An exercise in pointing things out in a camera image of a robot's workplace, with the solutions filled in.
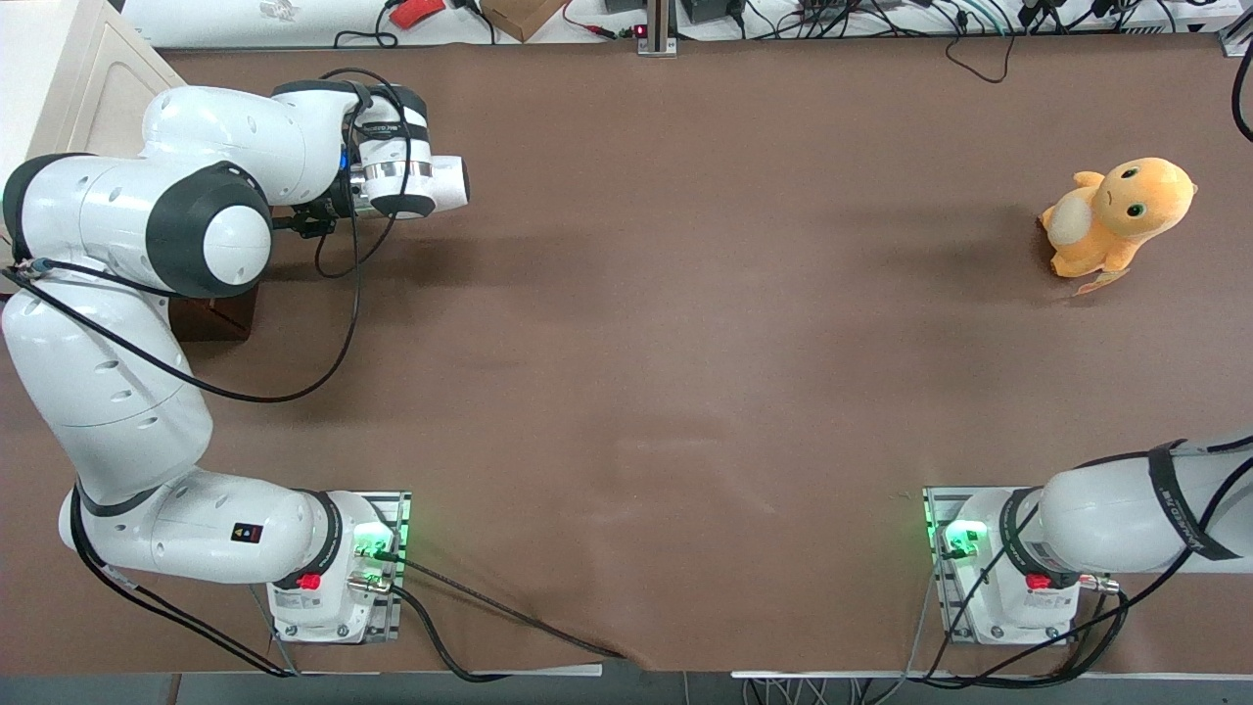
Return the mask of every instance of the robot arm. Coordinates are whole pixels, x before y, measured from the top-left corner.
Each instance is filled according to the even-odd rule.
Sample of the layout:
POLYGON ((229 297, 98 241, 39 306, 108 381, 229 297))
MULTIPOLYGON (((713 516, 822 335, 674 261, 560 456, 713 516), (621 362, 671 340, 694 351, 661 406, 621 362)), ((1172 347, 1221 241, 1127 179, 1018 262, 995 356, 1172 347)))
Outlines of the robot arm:
MULTIPOLYGON (((469 200, 461 159, 431 155, 426 106, 400 86, 296 81, 273 98, 180 86, 153 100, 143 129, 137 159, 53 154, 14 172, 4 217, 16 262, 70 262, 177 294, 232 296, 269 259, 271 205, 321 200, 333 203, 331 217, 355 208, 410 218, 469 200), (350 114, 357 144, 342 136, 350 114)), ((167 297, 64 268, 28 284, 190 374, 167 297)), ((212 419, 198 389, 30 291, 9 299, 3 324, 19 378, 74 463, 83 528, 105 562, 268 582, 276 620, 298 625, 302 640, 361 639, 373 599, 346 587, 360 567, 355 543, 390 536, 367 502, 203 471, 212 419)), ((71 510, 66 497, 68 545, 71 510)))
POLYGON ((976 492, 942 535, 976 641, 1066 631, 1085 575, 1159 574, 1184 551, 1180 572, 1253 574, 1250 467, 1245 433, 1094 461, 1042 488, 976 492))

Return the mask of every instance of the plush toy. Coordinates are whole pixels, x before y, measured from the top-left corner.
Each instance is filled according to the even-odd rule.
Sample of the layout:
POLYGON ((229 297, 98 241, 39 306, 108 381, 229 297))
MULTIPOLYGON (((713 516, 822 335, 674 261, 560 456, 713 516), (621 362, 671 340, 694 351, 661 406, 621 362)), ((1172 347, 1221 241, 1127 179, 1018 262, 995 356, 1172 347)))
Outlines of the plush toy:
POLYGON ((1064 277, 1101 273, 1075 296, 1113 283, 1149 238, 1183 219, 1197 185, 1183 169, 1157 157, 1136 159, 1105 175, 1075 174, 1079 188, 1040 215, 1054 249, 1053 272, 1064 277))

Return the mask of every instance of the brown table surface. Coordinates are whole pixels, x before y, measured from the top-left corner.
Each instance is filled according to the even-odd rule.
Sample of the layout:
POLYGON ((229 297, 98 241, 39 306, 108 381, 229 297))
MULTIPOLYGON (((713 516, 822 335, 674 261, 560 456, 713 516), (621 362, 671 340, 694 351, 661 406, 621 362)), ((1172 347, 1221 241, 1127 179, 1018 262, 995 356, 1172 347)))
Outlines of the brown table surface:
MULTIPOLYGON (((474 180, 469 208, 397 227, 370 263, 357 342, 322 392, 209 399, 202 465, 411 490, 412 555, 647 669, 900 669, 930 567, 923 486, 1040 483, 1239 428, 1253 381, 1253 145, 1214 38, 1020 40, 1002 85, 942 49, 172 55, 188 83, 266 94, 381 71, 426 98, 436 150, 474 180), (1065 299, 1035 214, 1073 172, 1154 154, 1200 184, 1192 213, 1130 275, 1065 299)), ((989 71, 1002 50, 957 48, 989 71)), ((318 279, 312 250, 279 235, 252 339, 189 344, 199 376, 278 393, 322 372, 351 280, 318 279)), ((73 470, 6 356, 0 382, 0 670, 241 667, 60 545, 73 470)), ((242 587, 145 582, 266 642, 242 587)), ((589 660, 417 585, 470 667, 589 660)), ((1104 669, 1253 672, 1249 587, 1180 576, 1104 669)), ((1005 655, 952 651, 965 671, 1005 655)), ((398 644, 297 659, 437 666, 411 615, 398 644)))

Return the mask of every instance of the cabinet door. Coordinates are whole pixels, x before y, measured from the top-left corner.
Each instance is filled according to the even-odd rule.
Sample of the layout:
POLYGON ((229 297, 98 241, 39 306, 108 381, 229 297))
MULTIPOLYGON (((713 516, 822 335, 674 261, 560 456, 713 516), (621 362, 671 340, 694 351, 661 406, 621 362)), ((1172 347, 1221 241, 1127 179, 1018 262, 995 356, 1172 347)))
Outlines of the cabinet door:
POLYGON ((130 23, 103 0, 85 1, 58 63, 30 155, 91 152, 133 157, 143 148, 144 109, 183 80, 130 23))

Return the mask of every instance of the red clip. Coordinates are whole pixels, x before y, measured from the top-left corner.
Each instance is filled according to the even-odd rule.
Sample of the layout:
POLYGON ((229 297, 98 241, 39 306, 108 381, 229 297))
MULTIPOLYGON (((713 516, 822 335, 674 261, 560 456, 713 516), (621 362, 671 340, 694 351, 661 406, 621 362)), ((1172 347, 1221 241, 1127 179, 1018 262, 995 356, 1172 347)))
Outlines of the red clip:
POLYGON ((1027 574, 1026 575, 1026 589, 1027 590, 1049 590, 1053 587, 1053 581, 1049 576, 1041 574, 1027 574))
POLYGON ((408 29, 442 9, 444 0, 405 0, 387 16, 393 25, 408 29))
POLYGON ((322 576, 317 574, 304 574, 296 579, 296 587, 301 590, 317 590, 322 585, 322 576))

